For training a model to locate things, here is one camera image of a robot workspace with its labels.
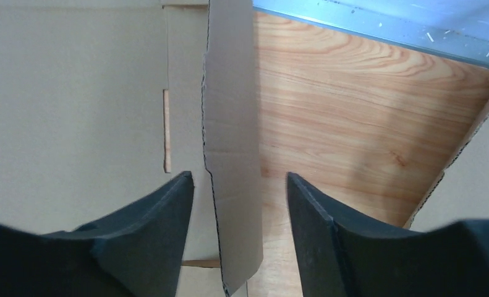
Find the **brown cardboard box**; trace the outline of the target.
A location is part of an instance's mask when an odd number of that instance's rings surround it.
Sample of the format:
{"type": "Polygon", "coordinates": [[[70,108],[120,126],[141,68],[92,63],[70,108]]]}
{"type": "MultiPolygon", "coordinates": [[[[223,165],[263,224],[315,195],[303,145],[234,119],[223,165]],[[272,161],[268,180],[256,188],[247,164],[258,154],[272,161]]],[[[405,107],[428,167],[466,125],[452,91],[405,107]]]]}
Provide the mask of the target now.
{"type": "Polygon", "coordinates": [[[251,1],[0,1],[0,225],[74,231],[184,171],[174,296],[263,260],[251,1]]]}

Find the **aluminium table edge rail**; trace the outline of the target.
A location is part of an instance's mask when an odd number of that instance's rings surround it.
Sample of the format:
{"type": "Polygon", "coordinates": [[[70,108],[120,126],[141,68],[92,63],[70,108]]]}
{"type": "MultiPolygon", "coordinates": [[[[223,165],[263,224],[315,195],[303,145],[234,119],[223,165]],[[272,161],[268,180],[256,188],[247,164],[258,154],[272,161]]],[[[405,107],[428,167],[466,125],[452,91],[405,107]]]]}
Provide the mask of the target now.
{"type": "Polygon", "coordinates": [[[489,68],[489,1],[254,1],[253,8],[489,68]]]}

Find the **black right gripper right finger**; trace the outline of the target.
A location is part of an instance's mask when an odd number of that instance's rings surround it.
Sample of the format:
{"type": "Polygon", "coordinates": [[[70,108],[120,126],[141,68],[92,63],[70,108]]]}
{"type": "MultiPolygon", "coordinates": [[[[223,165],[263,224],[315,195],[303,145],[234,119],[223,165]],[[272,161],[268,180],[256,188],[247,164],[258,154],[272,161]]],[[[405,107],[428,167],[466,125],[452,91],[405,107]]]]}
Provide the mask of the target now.
{"type": "Polygon", "coordinates": [[[369,217],[286,176],[304,296],[489,296],[489,219],[425,233],[369,217]]]}

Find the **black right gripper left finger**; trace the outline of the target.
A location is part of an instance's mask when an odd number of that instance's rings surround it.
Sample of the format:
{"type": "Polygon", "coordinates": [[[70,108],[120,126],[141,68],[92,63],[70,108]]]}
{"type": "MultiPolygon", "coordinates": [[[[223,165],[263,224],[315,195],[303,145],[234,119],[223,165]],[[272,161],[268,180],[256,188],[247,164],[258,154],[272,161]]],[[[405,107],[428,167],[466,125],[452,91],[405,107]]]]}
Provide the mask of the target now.
{"type": "Polygon", "coordinates": [[[184,171],[71,232],[0,225],[0,296],[174,296],[193,196],[184,171]]]}

